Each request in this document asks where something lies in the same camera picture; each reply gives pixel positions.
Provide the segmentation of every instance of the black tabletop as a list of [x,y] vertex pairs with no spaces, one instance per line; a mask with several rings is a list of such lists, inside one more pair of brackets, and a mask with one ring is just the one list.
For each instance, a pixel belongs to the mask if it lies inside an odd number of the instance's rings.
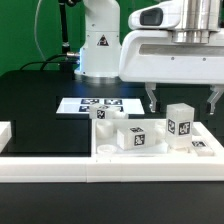
[[[13,139],[1,156],[89,156],[90,122],[58,117],[63,97],[137,97],[146,118],[163,118],[167,104],[185,102],[222,140],[222,104],[215,116],[205,113],[208,86],[161,86],[156,94],[161,113],[151,114],[142,84],[99,88],[60,72],[8,72],[0,77],[0,120],[12,121]],[[223,182],[1,183],[0,198],[4,224],[224,223]]]

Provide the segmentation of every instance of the green backdrop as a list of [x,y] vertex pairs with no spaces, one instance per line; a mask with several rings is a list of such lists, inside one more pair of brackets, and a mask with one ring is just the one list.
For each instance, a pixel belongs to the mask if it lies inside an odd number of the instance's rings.
[[[128,16],[135,9],[156,4],[154,0],[118,0],[121,7],[121,42],[129,32]],[[40,61],[34,40],[38,0],[0,1],[0,75],[23,64]],[[84,43],[84,6],[67,7],[69,41],[76,51]],[[57,0],[43,0],[38,17],[38,41],[45,57],[61,53],[61,27]]]

